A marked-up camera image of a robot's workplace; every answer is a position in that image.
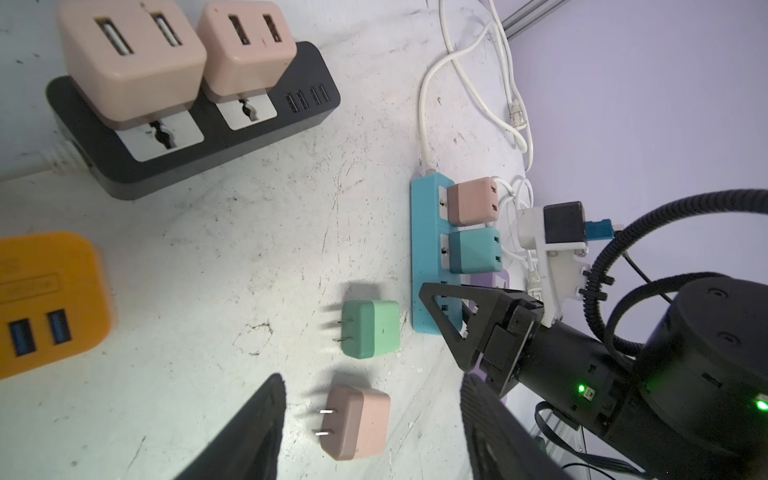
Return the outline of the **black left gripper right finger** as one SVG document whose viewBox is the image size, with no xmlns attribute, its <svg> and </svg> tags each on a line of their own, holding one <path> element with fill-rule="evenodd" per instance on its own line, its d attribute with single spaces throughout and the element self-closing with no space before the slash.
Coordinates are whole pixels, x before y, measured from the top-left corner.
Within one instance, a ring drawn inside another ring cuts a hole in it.
<svg viewBox="0 0 768 480">
<path fill-rule="evenodd" d="M 569 477 L 474 374 L 463 376 L 460 408 L 475 479 Z"/>
</svg>

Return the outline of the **pink USB charger plug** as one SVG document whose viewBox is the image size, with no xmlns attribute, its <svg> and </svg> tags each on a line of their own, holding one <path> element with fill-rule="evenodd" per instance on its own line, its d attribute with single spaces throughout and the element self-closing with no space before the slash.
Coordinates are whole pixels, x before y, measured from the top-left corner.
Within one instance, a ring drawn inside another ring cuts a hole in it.
<svg viewBox="0 0 768 480">
<path fill-rule="evenodd" d="M 331 387 L 323 421 L 315 432 L 321 448 L 336 461 L 379 455 L 388 435 L 391 398 L 382 391 L 337 384 Z"/>
</svg>

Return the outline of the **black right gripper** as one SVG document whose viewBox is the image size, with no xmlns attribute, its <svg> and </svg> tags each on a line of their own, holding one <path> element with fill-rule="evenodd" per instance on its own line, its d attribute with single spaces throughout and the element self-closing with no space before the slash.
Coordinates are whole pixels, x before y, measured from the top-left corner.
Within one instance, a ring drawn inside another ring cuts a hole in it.
<svg viewBox="0 0 768 480">
<path fill-rule="evenodd" d="M 598 340 L 544 327 L 543 304 L 508 289 L 424 283 L 419 299 L 457 366 L 479 368 L 498 396 L 519 384 L 600 438 L 636 434 L 630 376 Z"/>
</svg>

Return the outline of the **purple power strip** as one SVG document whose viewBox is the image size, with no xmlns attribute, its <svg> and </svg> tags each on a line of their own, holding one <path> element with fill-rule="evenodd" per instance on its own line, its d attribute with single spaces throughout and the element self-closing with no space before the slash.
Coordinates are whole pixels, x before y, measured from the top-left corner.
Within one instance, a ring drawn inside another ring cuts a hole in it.
<svg viewBox="0 0 768 480">
<path fill-rule="evenodd" d="M 509 287 L 510 276 L 506 270 L 502 269 L 499 272 L 471 274 L 469 276 L 465 276 L 464 280 L 470 286 L 507 289 Z M 464 300 L 463 306 L 464 306 L 464 313 L 463 313 L 464 318 L 467 318 L 470 313 L 472 314 L 476 313 L 478 310 L 477 305 L 472 300 Z"/>
</svg>

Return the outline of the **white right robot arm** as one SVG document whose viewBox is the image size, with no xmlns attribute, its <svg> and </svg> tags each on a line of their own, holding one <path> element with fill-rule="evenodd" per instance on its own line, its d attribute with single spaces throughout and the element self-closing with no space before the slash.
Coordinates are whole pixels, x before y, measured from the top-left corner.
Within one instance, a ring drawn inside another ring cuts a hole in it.
<svg viewBox="0 0 768 480">
<path fill-rule="evenodd" d="M 578 202 L 523 210 L 542 291 L 426 283 L 419 297 L 464 377 L 460 406 L 478 479 L 562 479 L 565 470 L 502 405 L 522 385 L 617 458 L 585 463 L 641 479 L 767 475 L 767 288 L 715 272 L 647 282 L 601 314 L 613 264 L 657 229 L 715 213 L 765 214 L 763 189 L 702 193 L 617 230 Z"/>
</svg>

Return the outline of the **green USB charger plug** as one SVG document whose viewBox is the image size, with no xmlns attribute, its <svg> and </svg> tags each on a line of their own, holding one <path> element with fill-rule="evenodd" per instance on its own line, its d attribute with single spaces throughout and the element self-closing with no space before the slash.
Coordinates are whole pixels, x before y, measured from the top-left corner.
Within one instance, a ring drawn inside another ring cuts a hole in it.
<svg viewBox="0 0 768 480">
<path fill-rule="evenodd" d="M 400 307 L 392 300 L 350 300 L 342 307 L 343 353 L 369 359 L 400 349 Z"/>
</svg>

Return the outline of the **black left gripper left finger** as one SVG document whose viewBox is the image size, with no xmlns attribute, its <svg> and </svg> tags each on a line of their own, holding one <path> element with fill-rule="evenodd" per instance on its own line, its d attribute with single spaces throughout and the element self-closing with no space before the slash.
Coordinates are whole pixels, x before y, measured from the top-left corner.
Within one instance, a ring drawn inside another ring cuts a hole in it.
<svg viewBox="0 0 768 480">
<path fill-rule="evenodd" d="M 274 373 L 177 479 L 275 479 L 285 411 L 285 384 Z"/>
</svg>

